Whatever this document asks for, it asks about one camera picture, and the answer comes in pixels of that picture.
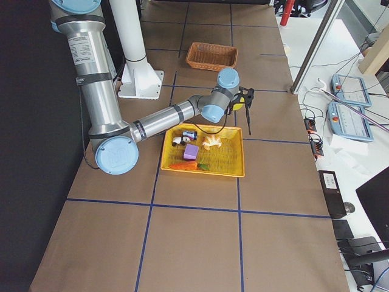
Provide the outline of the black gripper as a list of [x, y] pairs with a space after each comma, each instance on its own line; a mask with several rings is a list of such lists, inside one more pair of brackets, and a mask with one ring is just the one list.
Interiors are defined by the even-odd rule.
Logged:
[[239, 92], [236, 96], [236, 99], [233, 100], [231, 109], [232, 110], [240, 110], [245, 105], [244, 94]]

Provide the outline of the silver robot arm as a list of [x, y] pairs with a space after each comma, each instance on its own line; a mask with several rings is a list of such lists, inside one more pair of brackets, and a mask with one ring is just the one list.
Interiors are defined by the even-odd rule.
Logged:
[[[147, 60], [137, 4], [111, 1], [110, 6], [124, 53], [124, 73], [130, 78], [126, 87], [137, 98], [158, 98], [164, 74]], [[191, 96], [127, 123], [117, 100], [100, 1], [50, 1], [50, 9], [52, 27], [67, 38], [71, 50], [76, 83], [91, 120], [89, 138], [96, 164], [107, 174], [121, 175], [136, 165], [138, 142], [198, 115], [218, 123], [241, 98], [238, 72], [226, 68], [218, 74], [210, 95]]]

